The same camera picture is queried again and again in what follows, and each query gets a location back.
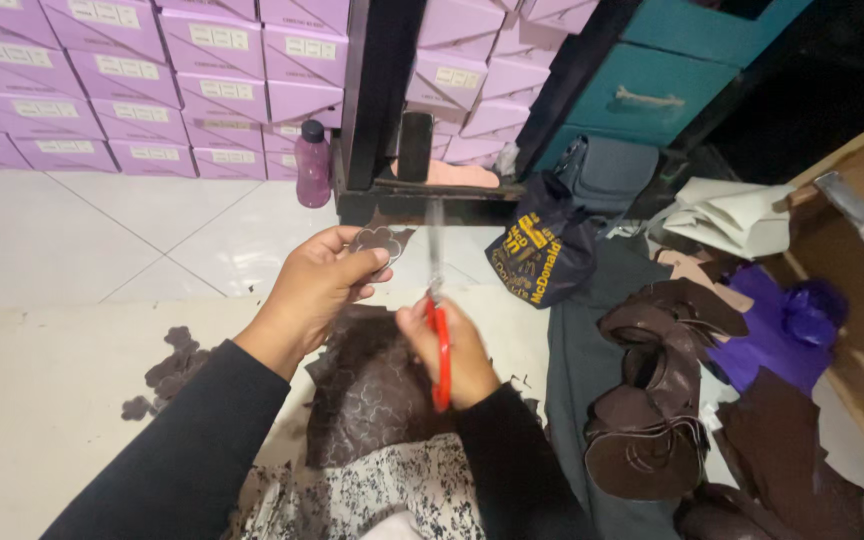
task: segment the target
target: scissor blade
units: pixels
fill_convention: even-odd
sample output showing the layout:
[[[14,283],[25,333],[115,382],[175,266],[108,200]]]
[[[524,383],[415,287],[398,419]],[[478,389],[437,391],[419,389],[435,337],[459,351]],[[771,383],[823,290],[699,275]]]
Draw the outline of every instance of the scissor blade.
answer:
[[[432,301],[438,304],[443,285],[442,229],[446,223],[446,209],[442,199],[429,200],[425,223],[429,226],[429,295]]]

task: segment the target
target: scissors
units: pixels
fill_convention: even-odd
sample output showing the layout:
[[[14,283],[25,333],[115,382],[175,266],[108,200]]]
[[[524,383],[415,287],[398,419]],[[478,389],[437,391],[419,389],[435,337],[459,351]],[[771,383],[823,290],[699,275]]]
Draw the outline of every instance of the scissors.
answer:
[[[429,201],[426,223],[429,224],[429,262],[432,272],[429,278],[428,301],[425,304],[425,321],[432,332],[438,335],[438,384],[432,383],[432,403],[437,412],[449,408],[452,389],[452,363],[450,356],[449,326],[446,311],[442,308],[442,227],[446,211],[442,199]]]

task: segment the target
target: person's right hand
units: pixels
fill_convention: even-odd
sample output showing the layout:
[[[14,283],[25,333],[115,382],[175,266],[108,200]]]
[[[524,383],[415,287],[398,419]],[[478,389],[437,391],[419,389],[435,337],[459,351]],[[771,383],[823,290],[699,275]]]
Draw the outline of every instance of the person's right hand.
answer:
[[[395,322],[425,364],[432,382],[438,383],[439,336],[426,325],[427,302],[428,297],[423,296],[412,307],[402,307],[395,313]],[[488,398],[501,383],[473,322],[452,300],[442,299],[441,306],[451,339],[452,405],[462,411]]]

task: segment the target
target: phone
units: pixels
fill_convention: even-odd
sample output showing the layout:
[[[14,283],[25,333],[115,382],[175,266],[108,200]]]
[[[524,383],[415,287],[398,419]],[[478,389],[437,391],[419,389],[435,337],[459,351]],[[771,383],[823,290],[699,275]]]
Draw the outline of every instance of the phone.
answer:
[[[432,159],[432,123],[428,112],[406,110],[398,127],[398,179],[424,184]]]

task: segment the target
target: bottle cap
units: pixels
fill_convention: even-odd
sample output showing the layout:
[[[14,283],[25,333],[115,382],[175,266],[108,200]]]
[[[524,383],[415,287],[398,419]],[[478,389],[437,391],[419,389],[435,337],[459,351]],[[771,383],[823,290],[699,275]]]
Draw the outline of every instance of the bottle cap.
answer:
[[[325,141],[326,128],[318,120],[305,120],[302,122],[302,138],[313,144]]]

